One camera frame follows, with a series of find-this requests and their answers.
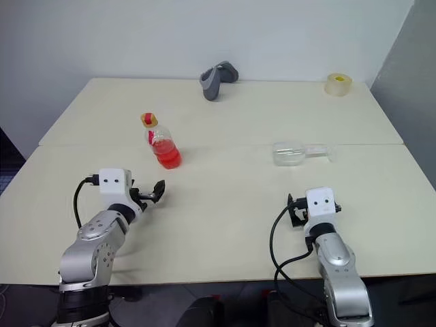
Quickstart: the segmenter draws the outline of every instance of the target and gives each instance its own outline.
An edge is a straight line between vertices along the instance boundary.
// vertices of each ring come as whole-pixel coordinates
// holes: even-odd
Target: bottle cap
[[[146,112],[145,114],[141,114],[141,121],[145,127],[154,127],[157,125],[156,116],[151,112]]]

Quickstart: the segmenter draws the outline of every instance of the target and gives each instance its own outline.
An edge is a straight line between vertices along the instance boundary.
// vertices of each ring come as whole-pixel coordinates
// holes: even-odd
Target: yellow tape roll
[[[324,90],[330,95],[343,97],[349,92],[352,81],[353,80],[347,75],[333,73],[327,77],[327,82],[324,85]]]

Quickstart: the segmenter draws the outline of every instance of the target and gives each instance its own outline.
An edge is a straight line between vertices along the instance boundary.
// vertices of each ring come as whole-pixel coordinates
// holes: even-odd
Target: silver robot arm
[[[336,233],[334,216],[340,206],[334,202],[333,190],[310,189],[306,200],[305,236],[315,243],[330,323],[337,327],[373,326],[367,288],[355,267],[356,256]]]
[[[79,229],[76,241],[61,258],[60,299],[53,327],[108,326],[108,284],[115,254],[130,223],[140,219],[147,207],[141,200],[156,203],[165,190],[165,182],[160,181],[153,193],[143,195],[132,184],[129,170],[99,171],[98,185],[108,209]]]

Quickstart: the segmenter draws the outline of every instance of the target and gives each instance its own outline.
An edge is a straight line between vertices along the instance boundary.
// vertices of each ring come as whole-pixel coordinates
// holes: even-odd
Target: table
[[[41,145],[141,145],[143,112],[154,112],[179,146],[402,144],[364,83],[332,97],[323,82],[222,84],[216,102],[197,80],[94,78]]]
[[[310,158],[276,167],[269,146],[181,148],[165,170],[141,146],[40,146],[0,197],[0,283],[57,284],[59,260],[77,227],[72,198],[100,168],[128,168],[141,190],[164,178],[166,194],[131,225],[111,284],[272,279],[268,237],[287,193],[329,186],[343,211],[338,231],[362,276],[436,272],[436,193],[405,146],[338,146],[337,162]],[[97,187],[79,198],[82,221],[104,209]],[[279,261],[305,252],[290,219],[278,225]],[[287,272],[318,277],[314,255]]]

